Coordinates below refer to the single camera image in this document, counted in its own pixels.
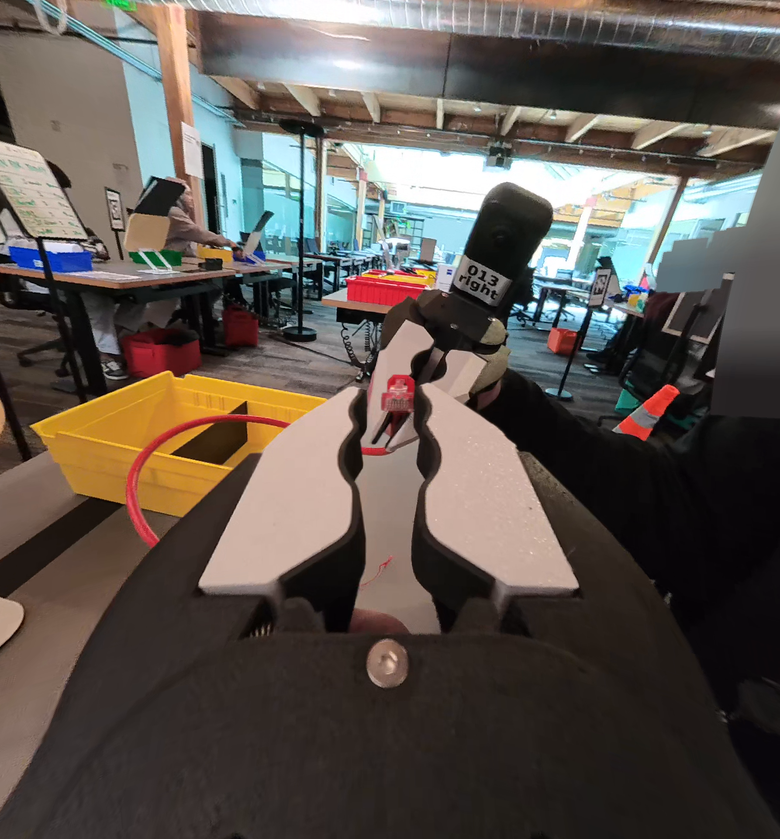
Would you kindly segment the wooden post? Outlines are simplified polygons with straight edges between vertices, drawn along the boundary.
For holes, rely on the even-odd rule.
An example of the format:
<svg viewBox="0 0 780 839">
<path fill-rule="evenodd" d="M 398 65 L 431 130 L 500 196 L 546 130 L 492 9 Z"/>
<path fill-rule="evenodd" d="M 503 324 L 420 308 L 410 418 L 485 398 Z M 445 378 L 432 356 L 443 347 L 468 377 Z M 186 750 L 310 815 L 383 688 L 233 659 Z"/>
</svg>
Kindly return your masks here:
<svg viewBox="0 0 780 839">
<path fill-rule="evenodd" d="M 193 216 L 199 221 L 203 210 L 200 179 L 186 172 L 183 126 L 194 126 L 190 62 L 187 46 L 186 11 L 177 4 L 155 6 L 154 32 L 162 75 L 175 176 L 192 194 Z"/>
</svg>

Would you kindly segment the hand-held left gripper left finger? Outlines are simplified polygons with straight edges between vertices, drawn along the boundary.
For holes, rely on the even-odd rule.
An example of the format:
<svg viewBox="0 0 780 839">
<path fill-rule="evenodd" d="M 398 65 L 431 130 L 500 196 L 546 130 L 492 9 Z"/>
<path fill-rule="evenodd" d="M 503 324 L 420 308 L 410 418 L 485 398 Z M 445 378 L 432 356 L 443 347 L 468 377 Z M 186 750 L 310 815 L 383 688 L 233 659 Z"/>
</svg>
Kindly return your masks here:
<svg viewBox="0 0 780 839">
<path fill-rule="evenodd" d="M 207 595 L 303 599 L 329 632 L 349 629 L 366 566 L 356 478 L 366 391 L 344 389 L 263 450 L 199 580 Z"/>
</svg>

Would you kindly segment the red plastic bin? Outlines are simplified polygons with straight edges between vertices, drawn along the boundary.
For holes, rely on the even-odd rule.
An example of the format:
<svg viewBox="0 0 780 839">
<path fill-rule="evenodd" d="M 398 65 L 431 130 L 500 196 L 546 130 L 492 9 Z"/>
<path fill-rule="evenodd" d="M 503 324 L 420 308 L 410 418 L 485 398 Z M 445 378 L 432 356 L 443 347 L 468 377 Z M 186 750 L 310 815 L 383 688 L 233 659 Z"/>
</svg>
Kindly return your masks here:
<svg viewBox="0 0 780 839">
<path fill-rule="evenodd" d="M 123 354 L 131 377 L 144 379 L 162 372 L 175 377 L 200 367 L 200 340 L 193 330 L 152 328 L 122 339 Z"/>
<path fill-rule="evenodd" d="M 226 347 L 240 349 L 259 345 L 259 318 L 251 310 L 228 305 L 222 310 L 221 322 Z"/>
<path fill-rule="evenodd" d="M 433 288 L 435 277 L 371 269 L 349 276 L 345 282 L 349 301 L 392 307 L 408 297 L 417 299 L 425 290 Z"/>
</svg>

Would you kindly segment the long work table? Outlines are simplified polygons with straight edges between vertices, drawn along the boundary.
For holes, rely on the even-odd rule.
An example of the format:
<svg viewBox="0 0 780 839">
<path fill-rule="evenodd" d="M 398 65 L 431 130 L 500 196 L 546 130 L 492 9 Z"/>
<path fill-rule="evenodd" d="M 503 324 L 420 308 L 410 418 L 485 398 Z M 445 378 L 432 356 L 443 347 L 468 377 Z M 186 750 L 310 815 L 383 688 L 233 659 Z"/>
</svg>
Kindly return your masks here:
<svg viewBox="0 0 780 839">
<path fill-rule="evenodd" d="M 225 357 L 227 351 L 217 344 L 215 321 L 204 311 L 211 288 L 221 285 L 223 278 L 239 278 L 243 284 L 266 284 L 285 272 L 291 272 L 291 284 L 301 287 L 296 278 L 293 260 L 282 259 L 257 263 L 226 263 L 214 270 L 192 269 L 189 265 L 165 271 L 148 271 L 143 266 L 112 262 L 99 269 L 82 272 L 52 272 L 20 267 L 12 263 L 0 264 L 0 275 L 28 278 L 34 284 L 51 288 L 63 295 L 66 302 L 65 326 L 70 326 L 77 354 L 73 374 L 75 391 L 81 401 L 102 396 L 107 383 L 102 374 L 99 354 L 91 334 L 81 296 L 86 289 L 112 299 L 133 299 L 149 302 L 152 299 L 185 299 L 190 326 L 196 330 L 202 353 Z"/>
</svg>

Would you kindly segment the whiteboard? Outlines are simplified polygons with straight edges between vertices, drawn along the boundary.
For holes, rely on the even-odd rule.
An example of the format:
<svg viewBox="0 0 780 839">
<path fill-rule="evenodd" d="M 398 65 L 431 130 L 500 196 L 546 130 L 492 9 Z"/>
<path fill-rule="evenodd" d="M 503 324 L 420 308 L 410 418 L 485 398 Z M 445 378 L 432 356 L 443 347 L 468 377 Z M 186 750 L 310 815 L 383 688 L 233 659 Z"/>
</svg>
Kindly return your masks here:
<svg viewBox="0 0 780 839">
<path fill-rule="evenodd" d="M 31 239 L 84 242 L 85 227 L 43 156 L 0 141 L 0 202 Z"/>
</svg>

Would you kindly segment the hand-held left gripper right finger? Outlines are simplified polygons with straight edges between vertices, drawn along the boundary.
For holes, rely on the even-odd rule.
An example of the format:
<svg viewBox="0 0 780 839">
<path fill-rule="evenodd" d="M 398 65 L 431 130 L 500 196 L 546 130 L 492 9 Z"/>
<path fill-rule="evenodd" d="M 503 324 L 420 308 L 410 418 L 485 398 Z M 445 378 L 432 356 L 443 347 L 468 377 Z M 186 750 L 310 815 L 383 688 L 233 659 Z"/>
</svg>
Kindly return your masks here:
<svg viewBox="0 0 780 839">
<path fill-rule="evenodd" d="M 418 491 L 414 575 L 448 633 L 471 600 L 503 617 L 517 598 L 579 591 L 518 449 L 436 384 L 417 389 Z"/>
</svg>

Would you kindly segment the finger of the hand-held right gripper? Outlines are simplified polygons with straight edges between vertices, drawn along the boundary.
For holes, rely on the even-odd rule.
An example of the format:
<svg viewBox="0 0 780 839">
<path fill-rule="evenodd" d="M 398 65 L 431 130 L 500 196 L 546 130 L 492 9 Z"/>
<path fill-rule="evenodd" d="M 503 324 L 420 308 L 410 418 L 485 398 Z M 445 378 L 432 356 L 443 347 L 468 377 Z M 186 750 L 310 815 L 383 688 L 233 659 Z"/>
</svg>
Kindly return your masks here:
<svg viewBox="0 0 780 839">
<path fill-rule="evenodd" d="M 415 381 L 417 360 L 422 357 L 428 360 L 434 347 L 435 339 L 424 326 L 412 320 L 403 320 L 387 347 L 378 353 L 370 386 L 371 396 L 382 397 L 387 393 L 394 376 Z"/>
<path fill-rule="evenodd" d="M 437 362 L 435 371 L 426 382 L 460 404 L 468 404 L 472 397 L 496 380 L 496 362 L 471 351 L 448 351 Z"/>
</svg>

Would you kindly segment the yellow plastic bin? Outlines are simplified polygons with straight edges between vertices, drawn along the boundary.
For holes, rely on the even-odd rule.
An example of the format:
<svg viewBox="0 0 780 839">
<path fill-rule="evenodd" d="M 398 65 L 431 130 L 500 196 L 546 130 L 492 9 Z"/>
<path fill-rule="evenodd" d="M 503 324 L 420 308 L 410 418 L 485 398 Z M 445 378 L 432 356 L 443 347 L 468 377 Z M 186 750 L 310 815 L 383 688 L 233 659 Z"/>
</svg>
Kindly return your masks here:
<svg viewBox="0 0 780 839">
<path fill-rule="evenodd" d="M 128 473 L 144 446 L 165 431 L 214 415 L 254 415 L 291 423 L 321 397 L 162 372 L 45 419 L 33 430 L 73 492 L 124 503 Z M 160 446 L 140 474 L 144 510 L 182 517 L 229 472 L 257 455 L 280 428 L 238 423 L 188 429 Z"/>
</svg>

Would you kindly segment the black and wooden document stand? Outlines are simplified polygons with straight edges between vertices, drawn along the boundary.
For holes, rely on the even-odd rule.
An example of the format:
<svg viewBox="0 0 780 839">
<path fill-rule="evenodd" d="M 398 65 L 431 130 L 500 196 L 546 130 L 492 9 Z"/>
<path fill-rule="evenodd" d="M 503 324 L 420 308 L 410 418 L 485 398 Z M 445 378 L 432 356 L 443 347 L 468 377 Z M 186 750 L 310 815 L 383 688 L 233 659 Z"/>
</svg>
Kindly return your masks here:
<svg viewBox="0 0 780 839">
<path fill-rule="evenodd" d="M 151 177 L 144 186 L 133 211 L 128 215 L 124 249 L 136 251 L 164 249 L 169 236 L 170 213 L 185 194 L 183 180 Z M 173 274 L 174 270 L 156 270 L 144 267 L 147 274 Z"/>
</svg>

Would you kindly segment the blue plastic bin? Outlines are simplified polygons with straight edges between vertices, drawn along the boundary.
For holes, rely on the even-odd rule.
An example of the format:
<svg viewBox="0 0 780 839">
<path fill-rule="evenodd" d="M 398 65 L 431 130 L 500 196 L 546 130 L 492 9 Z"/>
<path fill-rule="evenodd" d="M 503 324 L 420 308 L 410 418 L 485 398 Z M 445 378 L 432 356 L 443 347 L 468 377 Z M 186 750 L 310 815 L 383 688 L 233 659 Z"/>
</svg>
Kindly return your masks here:
<svg viewBox="0 0 780 839">
<path fill-rule="evenodd" d="M 82 274 L 93 270 L 92 253 L 76 243 L 45 242 L 46 260 L 54 274 Z M 8 246 L 9 257 L 18 267 L 43 271 L 45 262 L 36 243 L 21 241 Z"/>
</svg>

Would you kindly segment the orange traffic cone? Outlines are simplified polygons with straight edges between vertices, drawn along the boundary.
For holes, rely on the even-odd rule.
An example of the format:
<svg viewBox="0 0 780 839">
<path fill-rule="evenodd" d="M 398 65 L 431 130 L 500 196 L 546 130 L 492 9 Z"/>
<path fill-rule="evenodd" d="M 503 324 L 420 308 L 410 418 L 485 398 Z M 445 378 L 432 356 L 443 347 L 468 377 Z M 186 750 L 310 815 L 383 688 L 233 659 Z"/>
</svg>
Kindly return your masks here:
<svg viewBox="0 0 780 839">
<path fill-rule="evenodd" d="M 679 390 L 674 385 L 664 385 L 616 425 L 613 429 L 614 433 L 631 436 L 641 441 L 648 440 L 657 422 L 678 395 Z"/>
</svg>

